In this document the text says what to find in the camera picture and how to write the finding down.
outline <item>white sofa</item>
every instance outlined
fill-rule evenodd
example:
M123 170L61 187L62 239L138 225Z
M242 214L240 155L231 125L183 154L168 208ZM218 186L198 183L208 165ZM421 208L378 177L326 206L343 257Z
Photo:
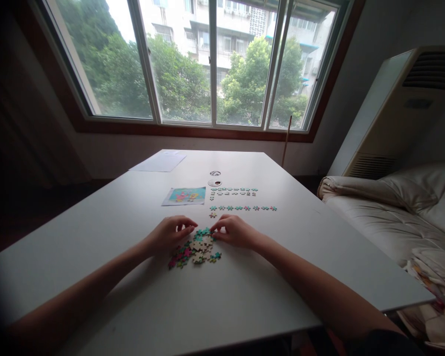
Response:
M399 315L414 335L445 349L445 163L379 180L325 177L318 196L437 296Z

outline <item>window sill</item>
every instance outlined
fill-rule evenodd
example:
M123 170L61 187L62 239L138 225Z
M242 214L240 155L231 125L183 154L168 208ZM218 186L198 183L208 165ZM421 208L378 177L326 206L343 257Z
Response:
M254 141L285 141L287 132L263 132L250 130L227 130L192 126L142 125L118 122L86 121L76 118L71 120L76 132L95 134L131 134L148 136L176 136L194 138L239 139ZM314 134L291 133L289 142L313 142Z

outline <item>white table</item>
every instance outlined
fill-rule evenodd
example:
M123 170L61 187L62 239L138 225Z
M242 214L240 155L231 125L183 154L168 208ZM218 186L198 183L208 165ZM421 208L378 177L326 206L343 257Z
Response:
M165 216L201 228L212 205L275 205L232 211L327 271L382 311L432 295L313 194L259 152L182 151L170 173L127 172L0 253L0 302L13 322L145 237ZM207 182L258 188L210 201ZM171 187L207 186L204 205L162 207ZM227 211L220 212L217 219ZM216 243L215 264L168 271L168 256L143 263L78 330L63 355L175 355L287 334L320 321L256 254Z

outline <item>hand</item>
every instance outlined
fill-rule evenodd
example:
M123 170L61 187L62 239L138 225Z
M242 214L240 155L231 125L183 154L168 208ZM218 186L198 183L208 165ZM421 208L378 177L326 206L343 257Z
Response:
M257 243L269 239L268 236L258 232L237 215L224 214L219 221L213 225L211 231L218 230L213 234L216 240L227 242L229 245L247 249L255 249Z
M194 231L198 224L184 215L164 218L161 223L139 243L142 253L154 256L175 247Z

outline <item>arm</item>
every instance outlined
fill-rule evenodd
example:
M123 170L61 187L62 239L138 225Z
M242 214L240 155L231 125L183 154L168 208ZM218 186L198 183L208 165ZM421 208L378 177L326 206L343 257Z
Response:
M144 240L13 323L8 334L31 354L55 351L122 278L149 257L174 247L196 226L184 216L163 219Z
M288 251L235 215L223 215L211 228L214 238L252 249L275 268L308 306L345 341L366 337L375 329L401 330L349 287L310 262Z

